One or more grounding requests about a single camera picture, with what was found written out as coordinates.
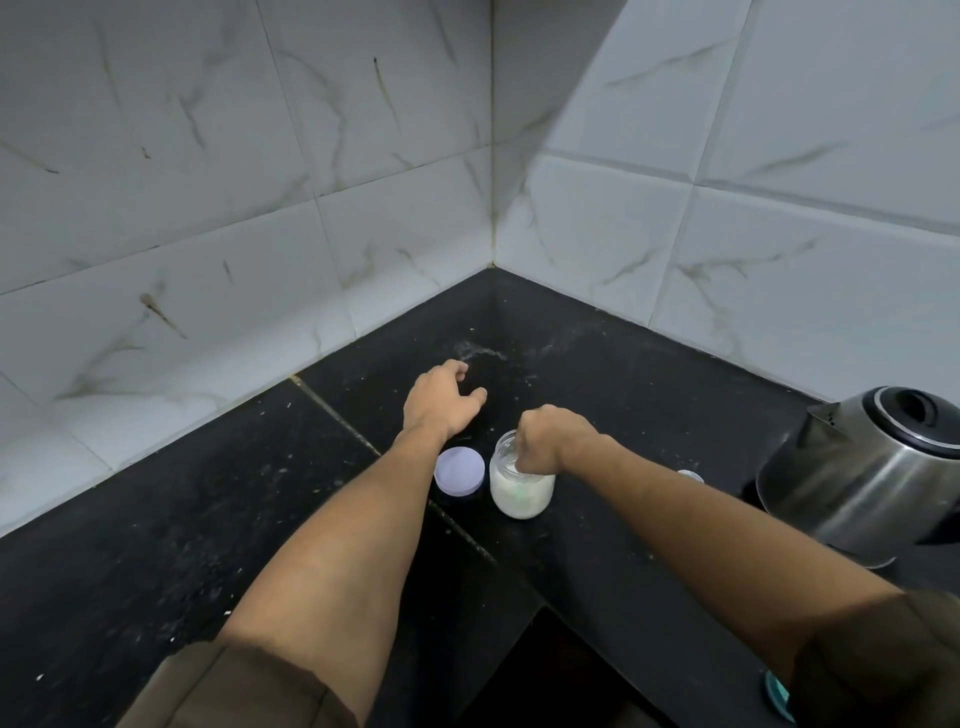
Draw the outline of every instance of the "forearm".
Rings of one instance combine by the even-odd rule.
[[[818,630],[900,590],[754,507],[597,435],[567,468],[789,684]]]
[[[390,654],[443,443],[434,428],[401,433],[284,544],[221,639],[256,644],[311,670],[362,724]]]

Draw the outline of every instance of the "glass jar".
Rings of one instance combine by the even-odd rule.
[[[516,430],[496,442],[490,459],[490,494],[496,507],[515,519],[532,519],[553,496],[555,475],[531,475],[516,469]]]

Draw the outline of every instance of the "small bottle cap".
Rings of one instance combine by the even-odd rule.
[[[483,485],[487,471],[480,453],[471,448],[450,448],[440,453],[433,476],[448,496],[469,496]]]

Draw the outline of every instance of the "left hand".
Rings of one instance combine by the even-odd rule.
[[[487,401],[487,390],[478,387],[461,396],[457,382],[464,380],[468,368],[466,362],[447,359],[418,376],[403,405],[404,431],[422,425],[435,427],[447,441],[469,425]]]

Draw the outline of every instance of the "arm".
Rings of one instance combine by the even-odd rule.
[[[900,590],[732,496],[645,460],[552,405],[524,412],[517,467],[602,495],[697,599],[789,686],[809,639]]]
[[[437,455],[480,411],[467,364],[421,375],[394,446],[304,523],[256,577],[220,641],[251,644],[325,682],[362,725],[394,642]]]

